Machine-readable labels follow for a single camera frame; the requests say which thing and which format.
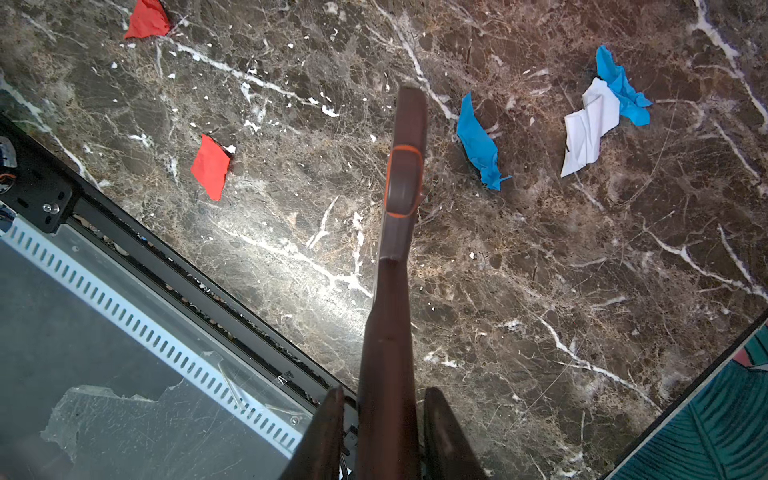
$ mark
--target crumpled blue paper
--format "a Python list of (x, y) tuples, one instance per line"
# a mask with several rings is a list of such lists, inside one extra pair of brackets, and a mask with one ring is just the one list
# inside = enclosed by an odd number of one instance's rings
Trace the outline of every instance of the crumpled blue paper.
[(502, 178), (498, 171), (498, 148), (485, 133), (472, 109), (472, 92), (462, 100), (462, 113), (458, 116), (456, 134), (464, 144), (464, 151), (472, 165), (480, 170), (480, 180), (491, 190), (501, 190), (501, 182), (511, 177)]
[(619, 99), (619, 115), (629, 118), (633, 124), (641, 127), (650, 123), (650, 114), (644, 107), (650, 107), (653, 102), (645, 98), (645, 95), (637, 93), (627, 80), (627, 72), (624, 67), (614, 63), (614, 56), (601, 45), (598, 48), (598, 75), (608, 83), (608, 88)]

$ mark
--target marble countertop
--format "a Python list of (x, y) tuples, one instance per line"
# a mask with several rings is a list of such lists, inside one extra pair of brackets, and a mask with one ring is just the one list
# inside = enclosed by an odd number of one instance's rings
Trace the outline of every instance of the marble countertop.
[[(760, 0), (131, 0), (0, 7), (0, 109), (355, 388), (396, 92), (429, 96), (417, 395), (494, 478), (597, 478), (766, 307)], [(655, 102), (561, 179), (605, 44)], [(487, 190), (462, 97), (511, 180)], [(190, 167), (237, 149), (222, 200)]]

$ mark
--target paper scrap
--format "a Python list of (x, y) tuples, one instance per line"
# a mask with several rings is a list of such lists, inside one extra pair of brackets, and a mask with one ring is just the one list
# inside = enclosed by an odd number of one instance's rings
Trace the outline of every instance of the paper scrap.
[(224, 177), (230, 166), (230, 158), (213, 138), (203, 135), (203, 144), (192, 163), (192, 174), (208, 192), (211, 200), (221, 200)]
[(619, 125), (619, 99), (600, 78), (581, 96), (584, 109), (565, 117), (565, 162), (560, 177), (593, 164), (600, 155), (600, 137)]
[(170, 23), (163, 5), (158, 0), (137, 0), (131, 23), (125, 38), (164, 37), (170, 31)]
[(480, 170), (482, 183), (491, 190), (501, 190), (500, 183), (511, 176), (502, 178), (501, 172), (498, 171), (496, 164), (498, 148), (475, 118), (475, 111), (472, 109), (472, 92), (467, 93), (462, 101), (462, 112), (458, 116), (456, 134), (464, 144), (469, 161)]
[(605, 45), (598, 48), (597, 60), (598, 75), (608, 83), (608, 87), (619, 99), (621, 105), (619, 114), (629, 118), (638, 127), (648, 125), (650, 114), (644, 107), (650, 107), (653, 102), (632, 88), (624, 67), (614, 63), (614, 57)]

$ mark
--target red paper piece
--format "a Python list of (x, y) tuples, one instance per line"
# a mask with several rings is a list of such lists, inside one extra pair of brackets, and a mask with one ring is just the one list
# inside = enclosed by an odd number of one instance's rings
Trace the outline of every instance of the red paper piece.
[(125, 38), (164, 37), (170, 31), (168, 17), (158, 0), (137, 0)]
[(203, 144), (192, 163), (192, 174), (205, 187), (211, 200), (221, 200), (224, 176), (230, 166), (230, 158), (213, 138), (203, 135)]

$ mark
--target crumpled white paper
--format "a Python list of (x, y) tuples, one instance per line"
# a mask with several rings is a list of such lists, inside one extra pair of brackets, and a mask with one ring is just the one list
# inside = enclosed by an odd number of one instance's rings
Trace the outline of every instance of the crumpled white paper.
[(608, 84), (595, 78), (581, 96), (584, 110), (565, 117), (567, 148), (560, 177), (593, 164), (600, 155), (600, 137), (619, 125), (619, 99)]

